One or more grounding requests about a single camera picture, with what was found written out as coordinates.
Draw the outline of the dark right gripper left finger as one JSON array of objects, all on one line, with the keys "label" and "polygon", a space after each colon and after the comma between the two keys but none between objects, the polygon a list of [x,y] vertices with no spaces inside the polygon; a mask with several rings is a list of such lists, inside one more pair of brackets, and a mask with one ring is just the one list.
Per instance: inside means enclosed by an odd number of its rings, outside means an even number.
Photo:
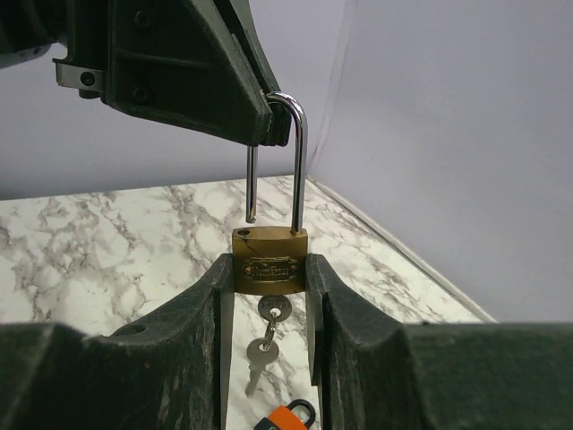
[{"label": "dark right gripper left finger", "polygon": [[1,328],[4,429],[222,429],[233,259],[109,336],[56,322]]}]

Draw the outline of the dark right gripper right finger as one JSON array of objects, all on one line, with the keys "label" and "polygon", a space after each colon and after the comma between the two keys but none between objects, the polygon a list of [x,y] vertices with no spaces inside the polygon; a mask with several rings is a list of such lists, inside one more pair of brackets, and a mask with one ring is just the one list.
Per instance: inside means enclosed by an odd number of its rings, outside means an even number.
[{"label": "dark right gripper right finger", "polygon": [[311,381],[326,429],[569,429],[568,323],[402,323],[326,258],[305,262]]}]

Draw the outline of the brass padlock long shackle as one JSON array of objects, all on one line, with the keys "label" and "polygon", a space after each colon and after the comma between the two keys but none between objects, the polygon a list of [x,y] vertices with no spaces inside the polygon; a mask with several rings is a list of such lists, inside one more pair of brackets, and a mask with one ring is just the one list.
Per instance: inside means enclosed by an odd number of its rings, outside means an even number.
[{"label": "brass padlock long shackle", "polygon": [[298,101],[284,92],[267,95],[295,123],[295,171],[291,225],[236,228],[232,233],[235,292],[246,295],[288,295],[304,291],[308,234],[303,227],[307,159],[307,116]]}]

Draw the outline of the orange black padlock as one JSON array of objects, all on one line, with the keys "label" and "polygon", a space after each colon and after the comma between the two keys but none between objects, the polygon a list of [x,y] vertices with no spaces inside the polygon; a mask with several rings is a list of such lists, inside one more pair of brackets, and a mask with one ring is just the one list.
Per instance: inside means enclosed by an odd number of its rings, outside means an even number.
[{"label": "orange black padlock", "polygon": [[[294,412],[296,408],[304,409],[308,415],[303,421]],[[309,429],[316,420],[316,409],[305,399],[292,400],[286,406],[280,405],[268,416],[262,418],[255,426],[254,430],[306,430]]]}]

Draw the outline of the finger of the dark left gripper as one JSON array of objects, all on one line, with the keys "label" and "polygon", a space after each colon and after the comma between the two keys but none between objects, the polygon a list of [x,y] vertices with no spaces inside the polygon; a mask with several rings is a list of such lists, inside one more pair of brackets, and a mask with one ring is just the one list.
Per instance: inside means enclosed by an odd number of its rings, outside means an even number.
[{"label": "finger of the dark left gripper", "polygon": [[[278,81],[259,40],[250,2],[221,0],[215,1],[215,5],[230,33],[237,39],[263,94],[268,95],[271,92],[280,91]],[[272,121],[262,145],[285,147],[290,134],[290,113],[278,103],[269,103],[269,108],[272,112]]]}]

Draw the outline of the small silver keys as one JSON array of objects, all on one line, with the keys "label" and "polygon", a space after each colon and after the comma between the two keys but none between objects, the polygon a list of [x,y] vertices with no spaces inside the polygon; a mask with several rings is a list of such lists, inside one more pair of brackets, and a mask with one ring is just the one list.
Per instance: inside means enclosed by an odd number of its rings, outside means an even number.
[{"label": "small silver keys", "polygon": [[274,340],[279,323],[288,319],[292,313],[291,301],[284,295],[263,296],[258,303],[260,317],[267,323],[261,338],[252,340],[247,346],[249,360],[249,382],[245,394],[251,397],[258,385],[261,374],[267,366],[278,358],[279,347]]}]

